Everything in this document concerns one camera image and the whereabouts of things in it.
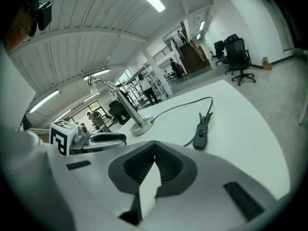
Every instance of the concrete floor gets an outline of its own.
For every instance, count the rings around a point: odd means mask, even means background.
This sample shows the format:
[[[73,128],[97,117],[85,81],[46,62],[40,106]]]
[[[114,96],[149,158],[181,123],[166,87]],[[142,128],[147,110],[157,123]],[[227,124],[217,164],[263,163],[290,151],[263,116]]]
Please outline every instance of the concrete floor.
[[[231,81],[230,72],[224,74],[228,66],[212,66],[212,71],[193,76],[185,82],[174,83],[174,94],[169,98],[221,79],[226,80],[246,97],[267,121],[283,150],[289,168],[291,187],[295,187],[308,163],[308,115],[301,126],[297,123],[307,91],[307,62],[291,58],[274,65],[271,71],[247,69],[246,73],[255,75],[256,83],[250,79],[243,79],[241,86],[237,85],[237,81]]]

